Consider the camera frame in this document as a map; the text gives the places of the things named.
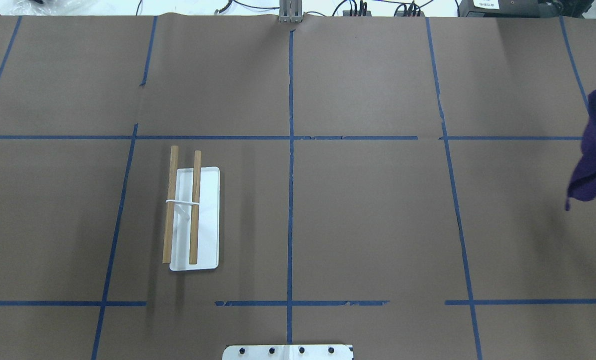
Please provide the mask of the orange black connector board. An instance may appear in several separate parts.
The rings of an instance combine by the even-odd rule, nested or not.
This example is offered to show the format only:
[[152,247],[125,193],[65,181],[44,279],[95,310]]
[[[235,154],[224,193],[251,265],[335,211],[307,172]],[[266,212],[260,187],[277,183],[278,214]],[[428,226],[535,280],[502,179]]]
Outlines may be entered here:
[[348,3],[348,9],[342,9],[343,5],[337,9],[341,16],[349,18],[361,18],[371,17],[371,11],[368,9],[368,2],[365,0],[346,0],[344,3]]

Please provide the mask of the aluminium frame post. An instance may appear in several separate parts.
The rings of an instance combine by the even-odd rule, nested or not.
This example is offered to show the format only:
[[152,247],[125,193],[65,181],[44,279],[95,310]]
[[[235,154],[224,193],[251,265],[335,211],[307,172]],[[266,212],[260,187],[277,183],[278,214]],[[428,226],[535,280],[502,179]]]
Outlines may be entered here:
[[280,0],[279,1],[279,22],[301,23],[304,19],[302,0]]

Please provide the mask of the black monitor stand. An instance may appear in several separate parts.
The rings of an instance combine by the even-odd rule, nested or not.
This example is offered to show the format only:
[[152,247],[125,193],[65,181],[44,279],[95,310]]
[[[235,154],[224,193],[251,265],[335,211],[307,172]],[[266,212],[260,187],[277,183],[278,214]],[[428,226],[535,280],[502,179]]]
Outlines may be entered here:
[[461,18],[580,18],[593,0],[461,0]]

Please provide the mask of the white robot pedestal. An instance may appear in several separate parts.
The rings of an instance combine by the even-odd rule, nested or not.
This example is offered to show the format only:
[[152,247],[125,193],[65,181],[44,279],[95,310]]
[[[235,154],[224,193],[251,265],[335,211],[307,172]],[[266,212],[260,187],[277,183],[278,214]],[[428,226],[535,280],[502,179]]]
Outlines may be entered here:
[[231,345],[222,354],[223,360],[354,360],[354,351],[347,344],[257,344]]

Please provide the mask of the white wooden towel rack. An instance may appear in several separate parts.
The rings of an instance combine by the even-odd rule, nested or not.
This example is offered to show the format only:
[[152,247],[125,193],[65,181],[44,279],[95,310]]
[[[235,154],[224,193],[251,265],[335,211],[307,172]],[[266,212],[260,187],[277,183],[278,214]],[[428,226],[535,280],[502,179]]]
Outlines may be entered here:
[[220,264],[221,174],[202,166],[202,152],[193,166],[179,166],[179,146],[170,148],[165,200],[163,255],[172,272],[212,271]]

